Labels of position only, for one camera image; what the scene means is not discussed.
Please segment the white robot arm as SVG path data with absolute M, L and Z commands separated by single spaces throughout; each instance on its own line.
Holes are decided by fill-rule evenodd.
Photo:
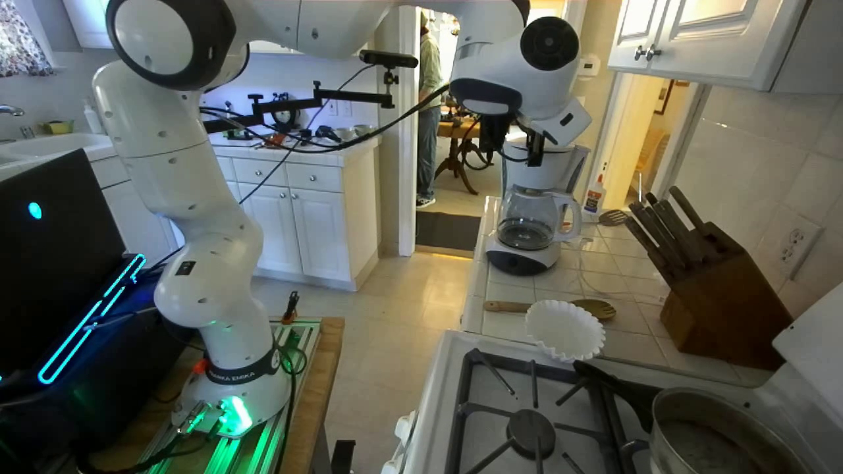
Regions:
M 530 0 L 108 0 L 117 59 L 92 89 L 146 208 L 185 238 L 152 304 L 205 345 L 205 368 L 175 410 L 180 428 L 243 438 L 289 406 L 292 383 L 250 289 L 264 238 L 227 187 L 201 98 L 246 72 L 255 40 L 346 59 L 396 6 L 459 22 L 451 94 L 469 114 L 559 147 L 586 131 L 587 114 L 569 94 L 579 36 Z

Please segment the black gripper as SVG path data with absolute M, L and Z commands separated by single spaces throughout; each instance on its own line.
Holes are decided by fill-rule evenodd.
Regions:
M 512 127 L 526 134 L 526 167 L 542 163 L 546 137 L 536 131 L 520 114 L 521 94 L 512 86 L 491 85 L 483 80 L 454 80 L 451 98 L 480 119 L 480 151 L 501 154 Z

